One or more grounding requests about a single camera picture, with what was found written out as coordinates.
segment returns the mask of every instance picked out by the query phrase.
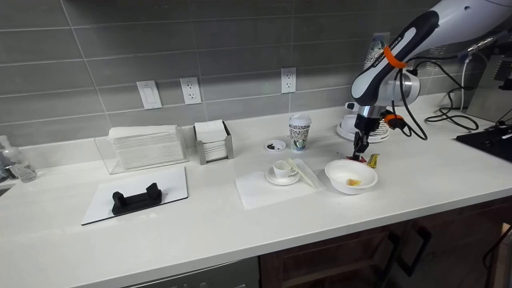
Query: electrical outlet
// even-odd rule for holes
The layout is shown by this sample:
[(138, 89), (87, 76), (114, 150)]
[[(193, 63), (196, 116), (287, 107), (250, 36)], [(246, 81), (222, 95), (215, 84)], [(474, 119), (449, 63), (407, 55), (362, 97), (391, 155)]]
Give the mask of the electrical outlet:
[(159, 92), (154, 81), (137, 81), (143, 108), (161, 107)]
[(281, 92), (294, 92), (297, 89), (295, 70), (294, 67), (281, 68)]
[(201, 102), (201, 92), (198, 89), (196, 76), (178, 78), (178, 81), (180, 81), (182, 99), (185, 100), (185, 103)]

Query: cabinet door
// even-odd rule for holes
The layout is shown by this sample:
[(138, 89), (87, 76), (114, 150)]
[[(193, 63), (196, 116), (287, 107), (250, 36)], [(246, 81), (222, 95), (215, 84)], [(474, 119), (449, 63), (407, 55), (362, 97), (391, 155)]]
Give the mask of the cabinet door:
[(374, 286), (396, 241), (388, 228), (260, 255), (262, 288)]
[[(481, 257), (495, 243), (506, 219), (512, 219), (512, 206), (508, 199), (500, 199), (412, 220), (398, 260), (410, 275), (396, 265), (393, 281), (402, 288), (484, 286), (487, 270)], [(430, 236), (417, 265), (410, 267), (425, 243), (417, 230)]]

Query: white bowl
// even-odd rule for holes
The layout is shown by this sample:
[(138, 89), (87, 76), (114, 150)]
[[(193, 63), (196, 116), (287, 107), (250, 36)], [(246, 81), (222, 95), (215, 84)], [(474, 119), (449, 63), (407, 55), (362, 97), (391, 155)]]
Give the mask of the white bowl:
[[(335, 159), (324, 166), (324, 174), (329, 177), (332, 187), (342, 193), (361, 193), (372, 187), (378, 175), (377, 172), (364, 163), (353, 159)], [(348, 179), (359, 180), (358, 185), (348, 185)]]

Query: white countertop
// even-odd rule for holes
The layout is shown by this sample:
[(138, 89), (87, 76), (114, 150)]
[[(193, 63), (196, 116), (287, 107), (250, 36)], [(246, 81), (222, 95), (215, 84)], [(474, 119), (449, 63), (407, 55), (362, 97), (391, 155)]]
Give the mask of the white countertop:
[(89, 161), (15, 183), (0, 196), (0, 286), (126, 286), (512, 195), (512, 164), (450, 140), (463, 131), (449, 123), (426, 124), (426, 142), (393, 131), (370, 145), (380, 153), (377, 185), (340, 195), (322, 174), (351, 150), (334, 134), (338, 113), (310, 111), (300, 155), (326, 187), (255, 209), (242, 207), (234, 177), (286, 156), (262, 148), (286, 132), (286, 115), (228, 123), (234, 158), (185, 163), (188, 199), (92, 225), (79, 220), (97, 183), (134, 172), (108, 175)]

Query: gray tile wall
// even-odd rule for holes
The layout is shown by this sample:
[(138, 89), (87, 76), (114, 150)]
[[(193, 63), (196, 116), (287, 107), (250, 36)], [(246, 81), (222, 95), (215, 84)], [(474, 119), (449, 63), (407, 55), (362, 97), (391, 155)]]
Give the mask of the gray tile wall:
[[(340, 105), (370, 33), (434, 1), (0, 0), (0, 134), (28, 145)], [(279, 94), (281, 67), (297, 67), (297, 92)], [(183, 105), (180, 76), (199, 78), (201, 103)], [(420, 76), (425, 92), (449, 87)], [(162, 108), (142, 110), (138, 79), (156, 79)]]

